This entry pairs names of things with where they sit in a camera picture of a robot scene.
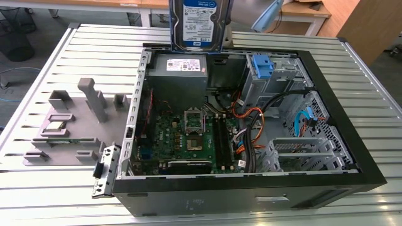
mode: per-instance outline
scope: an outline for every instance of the sticker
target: sticker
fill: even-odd
[[[241,106],[245,105],[245,101],[242,101],[241,99],[238,99],[237,102],[240,103]]]
[[[212,15],[217,12],[217,2],[185,1],[183,11],[183,41],[193,41],[194,46],[201,46],[201,41],[212,42],[214,33]]]
[[[169,59],[167,71],[201,72],[201,60],[197,59]]]
[[[133,7],[138,7],[138,4],[121,3],[121,6],[133,6]]]
[[[290,201],[286,196],[272,196],[272,197],[256,197],[258,202],[278,202],[278,201]]]
[[[246,168],[246,161],[240,160],[238,166]]]

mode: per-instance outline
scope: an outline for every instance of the wooden desk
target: wooden desk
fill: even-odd
[[[169,0],[0,0],[0,6],[139,13],[143,27],[151,27],[151,14],[170,13]],[[320,11],[309,6],[309,3],[300,2],[286,4],[282,21],[310,23],[306,35],[316,36],[332,14],[325,6]]]
[[[301,34],[317,36],[324,22],[332,17],[325,6],[321,6],[320,11],[310,9],[312,3],[292,2],[282,6],[282,23],[274,33]],[[266,32],[276,28],[274,23]]]

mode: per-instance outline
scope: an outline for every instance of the hard drive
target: hard drive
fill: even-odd
[[[173,51],[221,52],[230,3],[232,0],[170,0]]]

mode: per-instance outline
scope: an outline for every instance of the green circuit board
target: green circuit board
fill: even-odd
[[[225,169],[217,167],[214,133],[213,133],[213,117],[205,117],[205,133],[185,132],[185,115],[161,115],[157,119],[154,146],[151,150],[141,150],[147,153],[149,161],[145,164],[143,171],[147,175],[157,175],[155,162],[169,162],[174,160],[189,161],[212,161],[214,173],[236,173],[237,168]],[[226,125],[230,136],[233,128],[237,128],[237,120],[226,119]]]

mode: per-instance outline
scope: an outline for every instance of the motherboard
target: motherboard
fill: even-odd
[[[232,137],[237,119],[185,114],[157,117],[154,143],[139,148],[137,169],[143,175],[236,173]]]

